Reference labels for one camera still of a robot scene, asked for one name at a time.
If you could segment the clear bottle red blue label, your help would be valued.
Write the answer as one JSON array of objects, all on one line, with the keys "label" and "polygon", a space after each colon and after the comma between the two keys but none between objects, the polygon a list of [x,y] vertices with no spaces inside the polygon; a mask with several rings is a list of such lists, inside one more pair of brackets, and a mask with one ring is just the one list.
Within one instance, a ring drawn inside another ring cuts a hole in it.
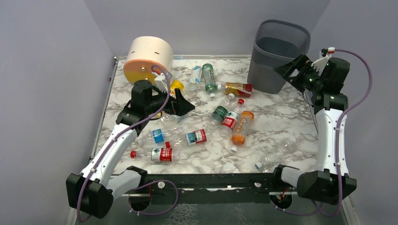
[{"label": "clear bottle red blue label", "polygon": [[213,136],[214,133],[210,129],[203,128],[173,135],[167,140],[167,142],[170,142],[172,147],[184,149],[210,142]]}]

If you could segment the clear bottle red label red cap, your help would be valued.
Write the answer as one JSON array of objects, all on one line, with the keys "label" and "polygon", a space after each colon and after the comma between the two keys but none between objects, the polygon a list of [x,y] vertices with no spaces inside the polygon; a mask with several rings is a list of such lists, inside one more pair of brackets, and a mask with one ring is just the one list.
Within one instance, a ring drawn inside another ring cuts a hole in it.
[{"label": "clear bottle red label red cap", "polygon": [[222,124],[220,126],[221,136],[227,137],[234,131],[237,123],[240,120],[240,114],[242,112],[244,103],[245,101],[242,98],[240,98],[235,104],[233,104],[232,108],[227,112],[227,115],[223,119]]}]

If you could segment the clear bottle small label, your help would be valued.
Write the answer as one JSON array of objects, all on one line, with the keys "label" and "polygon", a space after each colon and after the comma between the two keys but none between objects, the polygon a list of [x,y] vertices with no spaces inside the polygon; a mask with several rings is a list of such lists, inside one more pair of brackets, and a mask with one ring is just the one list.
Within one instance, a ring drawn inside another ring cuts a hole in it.
[{"label": "clear bottle small label", "polygon": [[166,114],[166,113],[165,113],[164,115],[162,115],[162,117],[160,118],[160,120],[161,120],[161,122],[162,122],[164,125],[167,125],[167,124],[176,124],[176,123],[179,123],[179,122],[183,121],[183,120],[186,119],[188,116],[189,116],[188,113],[185,114],[185,115],[183,115],[183,116],[170,115],[170,114]]}]

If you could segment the clear bottle red label front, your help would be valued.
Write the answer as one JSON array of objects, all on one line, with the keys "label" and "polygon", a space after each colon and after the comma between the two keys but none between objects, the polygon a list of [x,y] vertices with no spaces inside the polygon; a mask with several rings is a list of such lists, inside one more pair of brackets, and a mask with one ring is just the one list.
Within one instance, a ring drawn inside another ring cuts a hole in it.
[{"label": "clear bottle red label front", "polygon": [[131,158],[148,159],[155,163],[176,162],[180,159],[178,149],[154,147],[142,150],[133,150],[130,152]]}]

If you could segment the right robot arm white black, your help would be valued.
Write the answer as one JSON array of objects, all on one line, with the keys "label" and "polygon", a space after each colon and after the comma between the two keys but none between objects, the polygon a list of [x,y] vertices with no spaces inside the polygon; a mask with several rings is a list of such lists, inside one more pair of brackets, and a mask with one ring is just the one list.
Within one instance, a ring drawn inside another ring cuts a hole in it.
[{"label": "right robot arm white black", "polygon": [[279,165],[274,175],[280,182],[293,186],[300,197],[337,205],[357,187],[350,178],[345,161],[343,128],[347,119],[348,98],[341,93],[350,71],[350,63],[329,55],[321,58],[320,69],[306,55],[274,68],[285,81],[300,92],[312,93],[318,130],[318,158],[315,170],[302,172]]}]

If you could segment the clear bottle dark green label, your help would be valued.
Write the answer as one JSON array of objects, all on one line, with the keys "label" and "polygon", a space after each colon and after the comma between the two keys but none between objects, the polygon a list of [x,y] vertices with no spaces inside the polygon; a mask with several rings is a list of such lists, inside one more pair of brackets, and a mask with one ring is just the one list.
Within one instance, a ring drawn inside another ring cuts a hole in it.
[{"label": "clear bottle dark green label", "polygon": [[209,117],[210,126],[218,126],[222,123],[234,98],[235,95],[230,93],[220,101]]}]

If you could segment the clear crushed bottle blue cap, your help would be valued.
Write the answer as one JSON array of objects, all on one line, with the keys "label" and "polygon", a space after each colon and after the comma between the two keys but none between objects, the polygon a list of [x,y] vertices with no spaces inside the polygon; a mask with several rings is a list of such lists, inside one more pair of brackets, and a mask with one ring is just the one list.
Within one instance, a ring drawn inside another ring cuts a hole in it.
[{"label": "clear crushed bottle blue cap", "polygon": [[265,151],[258,160],[254,163],[257,170],[270,168],[275,163],[279,162],[286,155],[291,154],[297,148],[296,142],[283,141],[271,149]]}]

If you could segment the orange drink bottle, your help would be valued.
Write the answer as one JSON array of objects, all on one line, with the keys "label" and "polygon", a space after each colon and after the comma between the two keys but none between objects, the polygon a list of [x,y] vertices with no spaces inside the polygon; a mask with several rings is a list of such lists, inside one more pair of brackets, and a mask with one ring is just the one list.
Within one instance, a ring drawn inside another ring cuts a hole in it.
[{"label": "orange drink bottle", "polygon": [[242,112],[238,126],[231,137],[231,150],[233,152],[244,145],[253,120],[254,114],[251,111]]}]

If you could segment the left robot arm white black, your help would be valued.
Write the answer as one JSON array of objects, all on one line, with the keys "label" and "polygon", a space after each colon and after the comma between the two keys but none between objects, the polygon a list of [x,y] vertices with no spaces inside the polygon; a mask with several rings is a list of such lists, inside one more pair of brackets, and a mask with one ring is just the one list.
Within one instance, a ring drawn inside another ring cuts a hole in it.
[{"label": "left robot arm white black", "polygon": [[77,210],[78,222],[84,223],[92,216],[103,218],[116,198],[129,190],[145,187],[145,170],[133,167],[125,175],[114,179],[111,175],[152,117],[160,112],[183,116],[194,109],[179,89],[173,97],[169,90],[161,91],[150,81],[136,81],[131,99],[118,114],[113,131],[99,153],[79,174],[71,173],[66,179],[69,206]]}]

